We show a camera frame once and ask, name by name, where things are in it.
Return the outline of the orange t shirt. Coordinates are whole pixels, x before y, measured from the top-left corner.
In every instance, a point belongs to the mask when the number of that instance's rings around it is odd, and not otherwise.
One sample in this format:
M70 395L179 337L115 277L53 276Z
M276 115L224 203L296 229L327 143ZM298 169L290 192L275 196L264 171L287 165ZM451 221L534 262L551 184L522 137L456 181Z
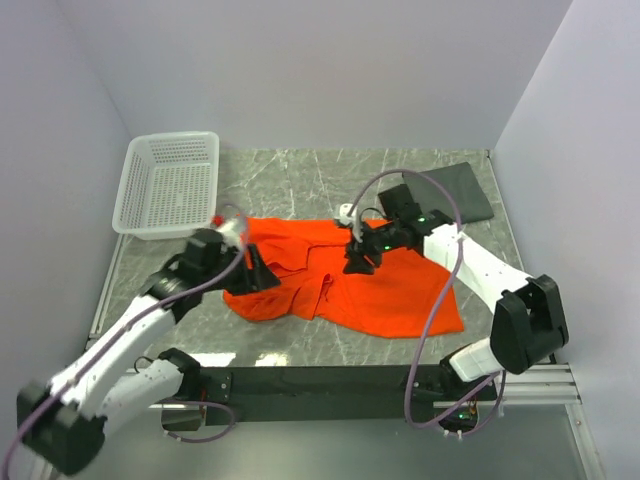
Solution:
M412 250L385 254L373 275L346 275L350 233L331 220L252 218L249 229L281 285L250 295L225 293L226 305L245 320L263 322L288 314L305 320L321 317L389 339L464 329L454 293L439 296L448 271Z

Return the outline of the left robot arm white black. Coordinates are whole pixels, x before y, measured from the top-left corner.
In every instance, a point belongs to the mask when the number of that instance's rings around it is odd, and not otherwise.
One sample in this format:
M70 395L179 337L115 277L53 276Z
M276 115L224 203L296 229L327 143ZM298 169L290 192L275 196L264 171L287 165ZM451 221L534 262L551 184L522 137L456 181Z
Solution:
M170 349L125 374L158 337L210 291L248 295L279 286L257 246L230 225L199 229L153 273L125 313L90 349L46 384L17 397L18 439L58 472L73 476L98 455L108 433L155 403L208 407L201 366Z

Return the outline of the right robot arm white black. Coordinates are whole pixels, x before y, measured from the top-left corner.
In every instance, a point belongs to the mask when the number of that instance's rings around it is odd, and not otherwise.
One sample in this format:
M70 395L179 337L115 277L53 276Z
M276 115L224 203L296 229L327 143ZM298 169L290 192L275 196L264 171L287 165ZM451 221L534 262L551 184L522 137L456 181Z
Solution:
M471 289L493 315L490 334L449 354L440 362L439 387L460 399L474 381L500 371L521 374L569 341L557 283L533 277L479 245L439 210L423 212L406 185L379 196L384 223L372 227L356 206L343 204L334 219L348 228L346 274L371 275L384 254L405 248L443 267Z

